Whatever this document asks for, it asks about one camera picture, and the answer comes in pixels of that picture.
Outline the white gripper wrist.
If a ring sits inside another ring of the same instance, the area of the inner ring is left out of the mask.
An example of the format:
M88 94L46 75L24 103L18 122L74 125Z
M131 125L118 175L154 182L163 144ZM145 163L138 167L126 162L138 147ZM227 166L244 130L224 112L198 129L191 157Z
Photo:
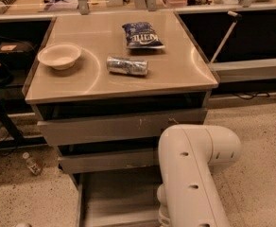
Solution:
M161 227L171 227L170 217L168 214L167 199L164 186L161 184L157 189L157 199L160 207L158 212L158 221Z

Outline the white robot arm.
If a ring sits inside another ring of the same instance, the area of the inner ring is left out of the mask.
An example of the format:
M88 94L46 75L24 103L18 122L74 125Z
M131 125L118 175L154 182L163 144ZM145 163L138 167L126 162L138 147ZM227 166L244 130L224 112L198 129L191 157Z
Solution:
M240 154L239 137L224 127L179 124L164 130L158 146L161 227L230 227L212 174Z

